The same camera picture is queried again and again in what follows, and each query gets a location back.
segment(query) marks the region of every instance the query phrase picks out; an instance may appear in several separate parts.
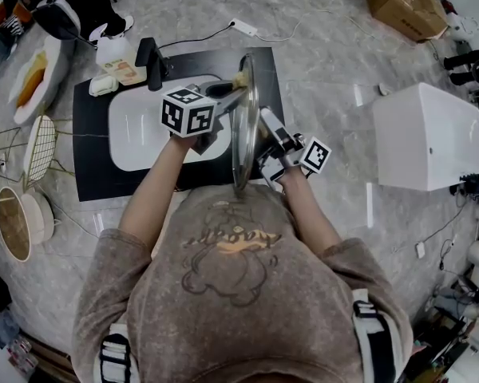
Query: shirt sleeve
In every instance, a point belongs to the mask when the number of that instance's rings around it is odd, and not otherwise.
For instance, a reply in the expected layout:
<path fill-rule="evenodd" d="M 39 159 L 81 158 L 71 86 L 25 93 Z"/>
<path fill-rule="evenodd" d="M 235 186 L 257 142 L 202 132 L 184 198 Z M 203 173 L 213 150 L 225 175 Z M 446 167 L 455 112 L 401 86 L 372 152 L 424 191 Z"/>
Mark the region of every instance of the shirt sleeve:
<path fill-rule="evenodd" d="M 150 262 L 148 248 L 137 237 L 120 230 L 101 233 L 73 326 L 71 362 L 80 381 L 93 381 L 101 342 L 125 313 L 129 295 Z"/>
<path fill-rule="evenodd" d="M 392 317 L 401 335 L 404 360 L 408 361 L 414 343 L 410 320 L 364 242 L 361 239 L 348 239 L 325 250 L 320 258 L 352 290 L 367 288 L 370 301 Z"/>

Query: yellow cushion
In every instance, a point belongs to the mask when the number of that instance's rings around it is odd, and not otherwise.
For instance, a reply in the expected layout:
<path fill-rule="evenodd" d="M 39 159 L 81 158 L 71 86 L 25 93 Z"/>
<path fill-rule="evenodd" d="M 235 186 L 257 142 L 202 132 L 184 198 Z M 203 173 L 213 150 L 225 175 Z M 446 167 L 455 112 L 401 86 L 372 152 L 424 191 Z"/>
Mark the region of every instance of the yellow cushion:
<path fill-rule="evenodd" d="M 35 90 L 38 88 L 39 84 L 42 83 L 47 66 L 48 61 L 46 60 L 46 53 L 41 51 L 35 57 L 32 66 L 25 75 L 22 91 L 20 92 L 18 100 L 16 101 L 16 108 L 19 108 L 30 101 L 30 98 L 32 95 L 34 95 Z"/>

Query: power strip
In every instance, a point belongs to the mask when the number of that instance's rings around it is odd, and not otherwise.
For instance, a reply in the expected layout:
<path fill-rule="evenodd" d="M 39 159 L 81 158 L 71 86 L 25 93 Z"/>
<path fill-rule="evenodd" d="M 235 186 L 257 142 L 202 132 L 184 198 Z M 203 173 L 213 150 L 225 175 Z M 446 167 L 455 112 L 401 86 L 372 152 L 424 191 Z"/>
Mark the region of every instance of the power strip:
<path fill-rule="evenodd" d="M 232 26 L 233 29 L 236 29 L 243 34 L 246 34 L 248 37 L 255 37 L 255 35 L 257 34 L 257 29 L 255 27 L 252 27 L 246 22 L 242 22 L 237 18 L 233 18 L 229 25 Z"/>

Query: white box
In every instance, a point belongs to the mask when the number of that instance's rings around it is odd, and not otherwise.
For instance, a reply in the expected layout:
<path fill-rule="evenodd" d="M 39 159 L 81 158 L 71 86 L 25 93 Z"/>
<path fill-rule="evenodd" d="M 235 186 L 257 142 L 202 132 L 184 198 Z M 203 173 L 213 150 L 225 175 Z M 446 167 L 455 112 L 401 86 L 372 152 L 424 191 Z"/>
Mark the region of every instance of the white box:
<path fill-rule="evenodd" d="M 374 102 L 380 184 L 431 191 L 479 174 L 479 109 L 417 84 Z"/>
<path fill-rule="evenodd" d="M 210 132 L 215 121 L 216 101 L 177 86 L 162 93 L 160 123 L 181 137 Z"/>

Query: white cable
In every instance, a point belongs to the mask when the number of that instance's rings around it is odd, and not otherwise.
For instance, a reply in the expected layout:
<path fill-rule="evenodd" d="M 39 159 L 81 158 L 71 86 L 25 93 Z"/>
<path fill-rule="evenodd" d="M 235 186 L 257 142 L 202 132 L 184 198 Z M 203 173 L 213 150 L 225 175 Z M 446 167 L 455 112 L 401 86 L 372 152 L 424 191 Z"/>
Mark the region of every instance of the white cable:
<path fill-rule="evenodd" d="M 380 41 L 378 38 L 376 38 L 373 34 L 370 34 L 368 33 L 367 31 L 365 31 L 353 18 L 351 17 L 348 17 L 344 14 L 339 14 L 339 13 L 335 13 L 334 11 L 330 11 L 330 10 L 312 10 L 312 11 L 307 11 L 306 13 L 304 13 L 302 15 L 302 17 L 300 17 L 299 21 L 298 21 L 298 24 L 295 26 L 295 28 L 293 29 L 293 32 L 291 33 L 291 35 L 287 38 L 280 38 L 280 39 L 270 39 L 270 38 L 265 38 L 265 37 L 261 37 L 260 35 L 256 34 L 255 36 L 259 39 L 259 40 L 263 40 L 263 41 L 273 41 L 273 42 L 281 42 L 281 41 L 287 41 L 287 40 L 291 40 L 294 36 L 295 36 L 295 33 L 296 33 L 296 30 L 298 29 L 299 25 L 302 24 L 302 21 L 303 21 L 303 18 L 305 16 L 307 16 L 308 14 L 312 14 L 312 13 L 329 13 L 329 14 L 335 14 L 335 15 L 338 15 L 340 17 L 344 17 L 348 20 L 350 20 L 353 24 L 355 24 L 364 34 L 368 35 L 369 37 L 372 37 L 374 38 L 374 40 L 377 40 L 377 41 Z"/>
<path fill-rule="evenodd" d="M 43 193 L 47 194 L 41 186 L 38 185 L 38 187 L 42 190 Z M 62 213 L 63 215 L 65 215 L 69 220 L 71 220 L 73 223 L 75 223 L 77 226 L 79 226 L 85 233 L 87 233 L 88 235 L 93 236 L 95 239 L 99 239 L 99 237 L 97 237 L 97 236 L 94 235 L 93 233 L 91 233 L 91 232 L 87 231 L 86 229 L 84 229 L 84 227 L 82 227 L 82 226 L 80 225 L 80 223 L 78 223 L 77 221 L 75 221 L 74 219 L 72 219 L 71 217 L 69 217 L 69 215 L 68 215 L 64 210 L 62 210 L 62 208 L 60 208 L 58 205 L 56 205 L 56 204 L 53 202 L 53 200 L 50 200 L 50 202 L 51 202 L 51 204 L 52 204 L 54 207 L 56 207 L 58 210 L 60 210 L 61 213 Z"/>

